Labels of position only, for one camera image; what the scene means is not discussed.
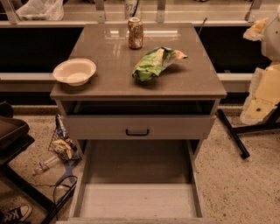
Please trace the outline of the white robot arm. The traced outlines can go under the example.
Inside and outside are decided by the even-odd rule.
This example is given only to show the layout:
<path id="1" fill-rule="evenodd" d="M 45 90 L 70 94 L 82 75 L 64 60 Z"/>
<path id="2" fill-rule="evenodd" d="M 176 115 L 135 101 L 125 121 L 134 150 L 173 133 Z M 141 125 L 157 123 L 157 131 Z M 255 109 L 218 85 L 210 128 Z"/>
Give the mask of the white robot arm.
<path id="1" fill-rule="evenodd" d="M 260 40 L 262 55 L 271 60 L 266 68 L 255 70 L 240 115 L 242 123 L 257 124 L 280 102 L 280 5 L 276 15 L 257 21 L 243 37 Z"/>

